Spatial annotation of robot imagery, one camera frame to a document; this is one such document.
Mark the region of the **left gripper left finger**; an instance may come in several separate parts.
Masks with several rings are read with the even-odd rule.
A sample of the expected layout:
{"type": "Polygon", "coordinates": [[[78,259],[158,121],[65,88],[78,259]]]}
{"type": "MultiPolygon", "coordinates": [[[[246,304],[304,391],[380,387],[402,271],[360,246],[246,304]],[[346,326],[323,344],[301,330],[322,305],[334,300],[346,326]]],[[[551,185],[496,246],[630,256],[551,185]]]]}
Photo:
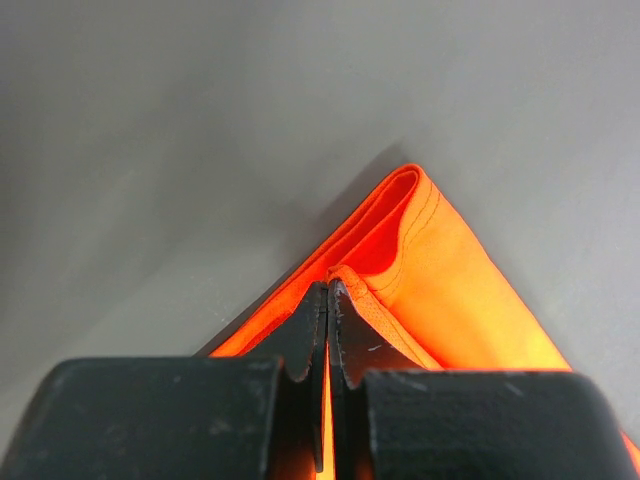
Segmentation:
{"type": "Polygon", "coordinates": [[[312,479],[323,469],[324,284],[238,357],[78,358],[54,367],[5,479],[312,479]]]}

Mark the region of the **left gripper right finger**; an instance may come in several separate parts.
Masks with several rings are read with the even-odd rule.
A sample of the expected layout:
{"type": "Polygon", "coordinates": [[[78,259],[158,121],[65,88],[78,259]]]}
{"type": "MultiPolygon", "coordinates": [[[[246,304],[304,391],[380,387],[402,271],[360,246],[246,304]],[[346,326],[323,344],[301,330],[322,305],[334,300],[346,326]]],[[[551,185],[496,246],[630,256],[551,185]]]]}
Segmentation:
{"type": "Polygon", "coordinates": [[[428,371],[328,293],[339,479],[634,479],[614,414],[586,377],[428,371]]]}

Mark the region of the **orange t shirt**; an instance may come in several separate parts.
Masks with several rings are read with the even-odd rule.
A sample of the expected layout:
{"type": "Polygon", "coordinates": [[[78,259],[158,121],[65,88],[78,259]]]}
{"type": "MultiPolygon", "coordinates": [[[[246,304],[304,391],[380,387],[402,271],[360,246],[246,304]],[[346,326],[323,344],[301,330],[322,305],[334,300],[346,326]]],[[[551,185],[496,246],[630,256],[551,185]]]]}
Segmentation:
{"type": "Polygon", "coordinates": [[[469,227],[414,164],[387,176],[218,353],[256,346],[311,283],[334,279],[364,319],[421,366],[567,368],[469,227]]]}

